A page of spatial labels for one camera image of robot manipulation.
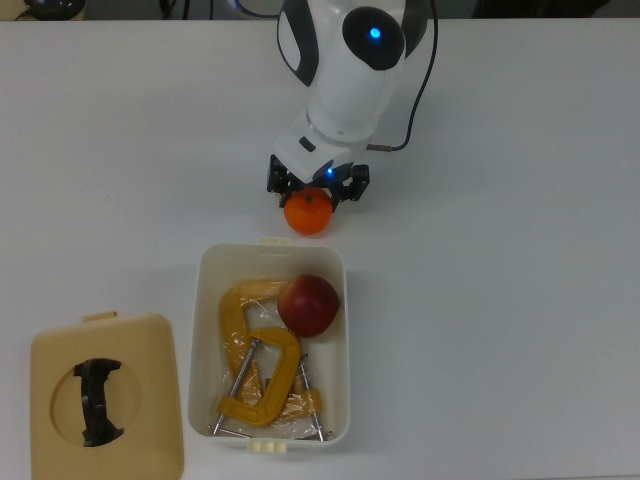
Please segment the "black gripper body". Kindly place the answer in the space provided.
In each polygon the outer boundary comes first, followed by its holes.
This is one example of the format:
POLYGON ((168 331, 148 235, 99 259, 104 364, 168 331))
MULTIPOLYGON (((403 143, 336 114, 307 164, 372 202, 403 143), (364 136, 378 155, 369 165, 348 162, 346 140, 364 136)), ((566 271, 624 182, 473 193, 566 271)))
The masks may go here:
POLYGON ((320 188, 330 188, 332 185, 342 185, 351 177, 352 162, 341 165, 325 164, 313 176, 313 185, 320 188))

